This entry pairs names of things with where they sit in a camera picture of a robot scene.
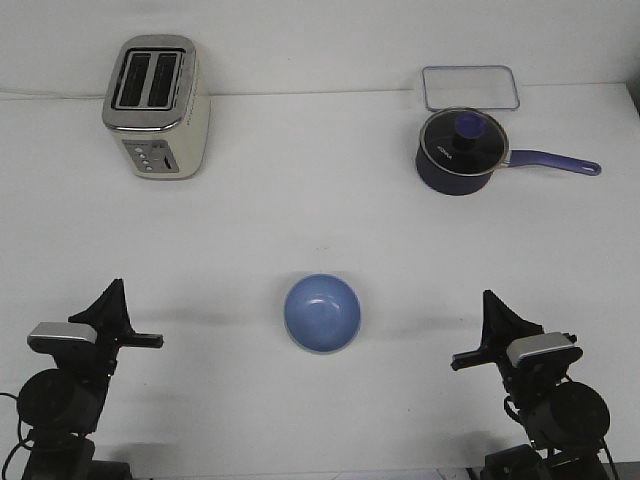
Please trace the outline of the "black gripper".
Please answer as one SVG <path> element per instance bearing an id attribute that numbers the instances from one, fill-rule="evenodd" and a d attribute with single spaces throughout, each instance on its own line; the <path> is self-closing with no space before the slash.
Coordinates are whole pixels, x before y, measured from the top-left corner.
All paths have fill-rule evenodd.
<path id="1" fill-rule="evenodd" d="M 506 392 L 513 399 L 532 400 L 541 397 L 554 389 L 566 375 L 569 365 L 583 355 L 583 350 L 577 345 L 577 336 L 561 332 L 575 342 L 572 348 L 534 356 L 513 367 L 506 355 L 506 348 L 514 340 L 542 333 L 541 325 L 524 320 L 493 291 L 485 290 L 481 343 L 473 351 L 455 354 L 451 367 L 458 371 L 493 363 L 500 372 Z"/>
<path id="2" fill-rule="evenodd" d="M 114 279 L 86 310 L 68 318 L 73 334 L 64 369 L 81 381 L 108 383 L 117 367 L 119 350 L 160 349 L 162 334 L 137 332 L 129 318 L 124 281 Z"/>

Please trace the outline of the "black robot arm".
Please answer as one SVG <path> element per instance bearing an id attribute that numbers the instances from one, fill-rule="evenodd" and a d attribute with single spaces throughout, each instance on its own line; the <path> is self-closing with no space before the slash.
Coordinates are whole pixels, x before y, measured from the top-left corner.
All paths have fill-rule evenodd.
<path id="1" fill-rule="evenodd" d="M 571 333 L 547 332 L 521 318 L 494 292 L 483 293 L 483 325 L 477 349 L 453 355 L 455 371 L 493 364 L 506 392 L 505 413 L 527 443 L 486 456 L 482 479 L 610 479 L 618 472 L 599 455 L 609 451 L 608 406 L 588 385 L 572 380 L 569 367 L 583 356 Z"/>
<path id="2" fill-rule="evenodd" d="M 120 349 L 159 349 L 163 343 L 160 334 L 133 329 L 121 279 L 67 321 L 39 323 L 27 345 L 51 356 L 55 366 L 32 376 L 17 395 L 19 421 L 30 427 L 17 444 L 29 451 L 22 477 L 130 479 L 128 463 L 94 458 L 89 435 L 97 429 Z"/>

